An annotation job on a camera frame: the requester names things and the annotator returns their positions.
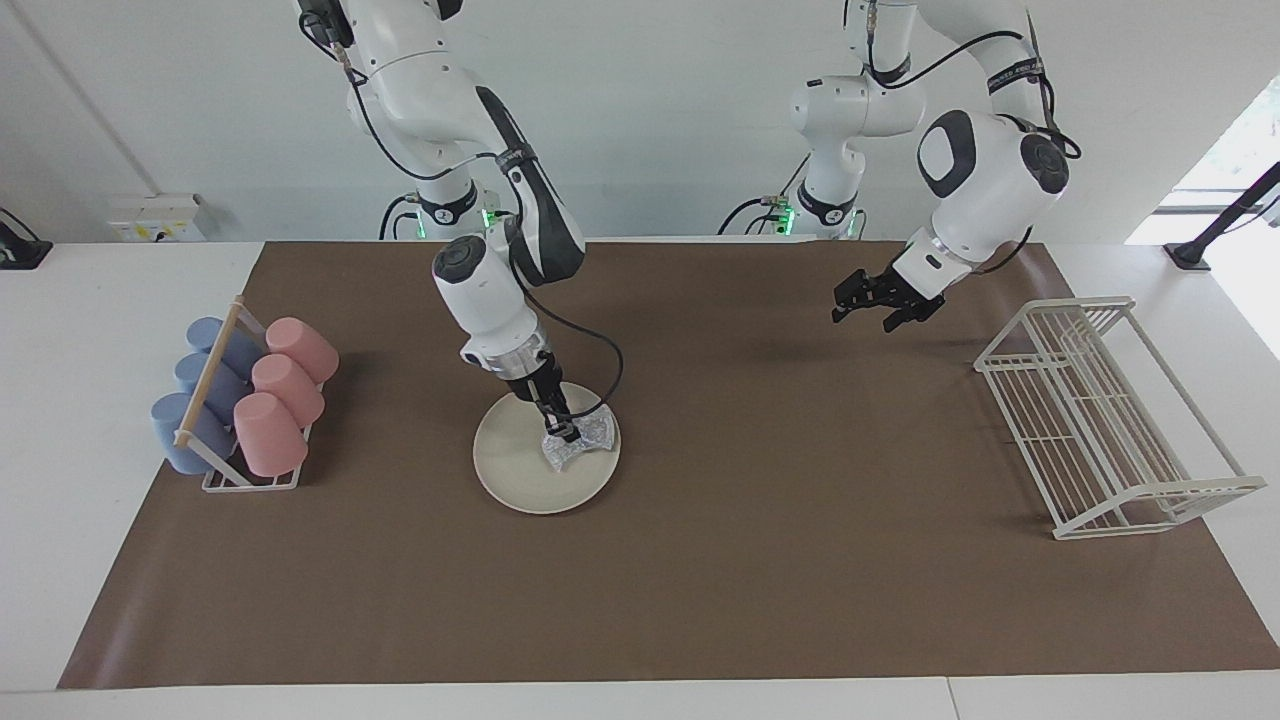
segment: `blue cup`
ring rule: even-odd
[[[169,459],[169,464],[173,465],[174,470],[178,470],[183,475],[204,475],[214,469],[212,465],[196,455],[196,451],[191,448],[178,450],[173,446],[174,433],[182,427],[182,416],[187,413],[187,405],[189,404],[191,396],[184,392],[161,397],[151,406],[151,425],[155,428],[160,446],[164,447],[165,457]],[[223,460],[232,456],[236,441],[209,407],[200,409],[200,416],[196,419],[196,429],[193,432],[201,442],[209,446],[209,450],[212,450]]]
[[[223,332],[223,322],[218,318],[201,318],[187,328],[187,345],[195,352],[209,352],[214,348],[218,333]],[[253,379],[253,365],[266,355],[261,347],[253,342],[239,328],[232,331],[232,340],[227,343],[227,352],[223,355],[223,365],[232,369],[236,375],[250,382]]]
[[[178,389],[187,395],[195,395],[196,384],[200,383],[200,374],[209,364],[207,352],[188,355],[173,369],[173,377],[178,380]],[[230,368],[219,363],[214,369],[214,382],[209,386],[209,395],[205,396],[205,407],[212,410],[214,416],[224,425],[230,425],[236,420],[236,404],[250,396],[250,387],[239,379]]]

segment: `white wall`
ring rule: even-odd
[[[351,126],[344,81],[298,36],[291,0],[0,0],[0,200],[56,238],[101,237],[92,224],[105,193],[137,192],[145,178],[83,127],[70,94],[51,90],[33,45],[13,41],[22,31],[6,3],[160,190],[202,195],[220,240],[367,237],[407,190]],[[1123,242],[1280,73],[1272,0],[1029,4],[1059,118],[1087,152],[1041,224],[1047,241]],[[841,10],[840,0],[467,0],[449,24],[589,234],[698,234],[777,191],[804,155],[787,100],[808,78],[854,70]],[[924,31],[915,53],[927,61],[947,49]],[[982,79],[968,58],[936,73],[931,118],[982,108]],[[869,236],[904,237],[932,210],[916,141],[867,143]],[[498,184],[489,169],[481,177]],[[65,188],[78,210],[52,214],[42,188]]]

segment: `robotic arm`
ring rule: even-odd
[[[808,176],[791,199],[796,232],[841,237],[865,170],[856,140],[919,126],[924,96],[914,82],[932,68],[908,77],[916,18],[979,61],[995,113],[952,110],[933,123],[918,164],[938,209],[884,273],[858,270],[836,288],[835,322],[865,307],[892,307],[886,332],[928,320],[946,302],[947,287],[1001,245],[1024,232],[1029,237],[1069,179],[1066,140],[1053,123],[1034,29],[1030,37],[1006,29],[1024,19],[1011,0],[854,0],[845,27],[863,73],[812,81],[792,101],[792,122],[813,147]]]
[[[535,402],[550,434],[579,439],[563,372],[516,273],[535,287],[571,278],[586,243],[506,105],[449,53],[444,22],[462,0],[297,1],[300,26],[347,70],[357,126],[417,181],[424,225],[457,238],[433,275],[471,336],[463,360]],[[460,142],[483,146],[516,193],[516,215],[488,232]]]

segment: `cup rack with cups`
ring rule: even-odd
[[[266,328],[264,328],[262,323],[260,323],[257,318],[250,313],[248,307],[244,306],[244,297],[237,296],[236,300],[232,301],[230,309],[227,311],[227,318],[223,320],[221,331],[214,341],[214,347],[209,351],[210,360],[205,365],[205,370],[201,373],[200,380],[196,383],[196,389],[192,392],[192,398],[187,406],[186,415],[183,415],[182,425],[174,433],[174,447],[179,450],[191,450],[214,468],[212,470],[205,473],[204,483],[201,486],[207,493],[244,493],[293,489],[298,487],[298,478],[302,477],[302,465],[298,465],[297,469],[285,475],[275,478],[257,478],[260,482],[255,483],[252,475],[246,475],[246,473],[239,471],[230,462],[223,460],[216,452],[205,445],[205,442],[201,441],[195,432],[201,409],[205,405],[214,380],[214,373],[219,363],[221,363],[223,356],[227,354],[227,347],[230,343],[232,336],[236,333],[237,328],[243,329],[248,337],[259,345],[259,347],[266,348]],[[320,383],[317,389],[323,391],[324,383]],[[307,425],[306,428],[302,428],[302,437],[307,442],[311,441],[312,427],[314,425]]]
[[[1053,519],[1079,539],[1169,530],[1266,487],[1249,477],[1133,315],[1130,297],[1027,304],[974,369]],[[1128,325],[1234,477],[1193,479],[1103,340]],[[1112,341],[1124,341],[1116,333]]]

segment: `table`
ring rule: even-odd
[[[147,398],[168,391],[174,350],[165,338],[191,318],[225,306],[260,250],[260,243],[64,245],[38,273],[0,278],[3,406],[5,416],[20,418],[0,457],[0,691],[26,693],[0,694],[5,716],[93,711],[140,717],[170,715],[175,707],[223,716],[229,707],[255,707],[300,717],[357,710],[376,716],[586,717],[604,708],[636,716],[774,717],[800,710],[814,717],[965,720],[1029,712],[1197,716],[1211,708],[1217,716],[1262,717],[1280,700],[1280,673],[47,693],[159,462],[145,411]],[[1076,295],[1137,297],[1144,327],[1245,468],[1280,478],[1268,423],[1271,409],[1280,407],[1280,383],[1262,380],[1275,377],[1280,363],[1211,275],[1164,265],[1153,273],[1158,249],[1060,246],[1052,252]],[[119,340],[108,324],[114,319],[137,332]],[[49,333],[55,323],[60,332]],[[97,375],[111,383],[81,373],[87,348],[97,354]],[[79,448],[73,448],[76,438]],[[102,482],[70,482],[100,470],[104,459],[113,471],[100,473]],[[1280,496],[1263,492],[1208,519],[1272,635],[1280,628],[1280,583],[1272,577],[1280,560],[1277,506]]]

